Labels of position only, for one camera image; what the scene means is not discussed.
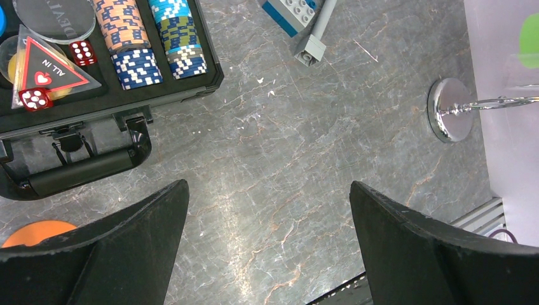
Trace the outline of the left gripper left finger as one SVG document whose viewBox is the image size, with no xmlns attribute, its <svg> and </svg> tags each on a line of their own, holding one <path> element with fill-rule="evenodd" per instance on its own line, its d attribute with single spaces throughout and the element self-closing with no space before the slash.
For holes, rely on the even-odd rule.
<svg viewBox="0 0 539 305">
<path fill-rule="evenodd" d="M 189 205 L 186 180 L 31 247 L 1 250 L 2 304 L 163 304 Z"/>
</svg>

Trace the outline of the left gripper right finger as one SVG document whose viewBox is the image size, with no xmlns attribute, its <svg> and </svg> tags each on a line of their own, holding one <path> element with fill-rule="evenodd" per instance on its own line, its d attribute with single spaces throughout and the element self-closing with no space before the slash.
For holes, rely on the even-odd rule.
<svg viewBox="0 0 539 305">
<path fill-rule="evenodd" d="M 470 233 L 363 182 L 350 205 L 375 304 L 537 304 L 538 249 Z"/>
</svg>

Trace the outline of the orange wine glass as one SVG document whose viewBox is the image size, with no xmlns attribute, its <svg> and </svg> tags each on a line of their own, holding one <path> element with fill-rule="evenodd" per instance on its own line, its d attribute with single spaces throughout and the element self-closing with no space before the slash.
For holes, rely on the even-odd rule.
<svg viewBox="0 0 539 305">
<path fill-rule="evenodd" d="M 62 220 L 40 220 L 16 230 L 1 246 L 2 248 L 24 245 L 31 247 L 42 241 L 72 230 L 77 226 Z"/>
</svg>

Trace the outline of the green wine glass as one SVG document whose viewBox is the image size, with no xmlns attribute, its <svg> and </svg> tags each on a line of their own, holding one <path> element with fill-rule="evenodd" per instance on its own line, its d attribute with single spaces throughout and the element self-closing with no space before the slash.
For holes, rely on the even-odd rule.
<svg viewBox="0 0 539 305">
<path fill-rule="evenodd" d="M 526 68 L 538 68 L 538 13 L 528 16 L 522 23 L 517 57 Z"/>
</svg>

